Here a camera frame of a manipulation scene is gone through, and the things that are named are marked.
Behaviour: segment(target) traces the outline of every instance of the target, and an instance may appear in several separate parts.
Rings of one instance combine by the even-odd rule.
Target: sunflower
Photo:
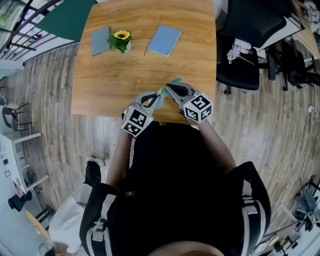
[[[122,39],[122,40],[125,40],[125,39],[128,39],[130,37],[130,32],[128,31],[117,31],[113,34],[113,36],[115,38],[119,38],[119,39]]]

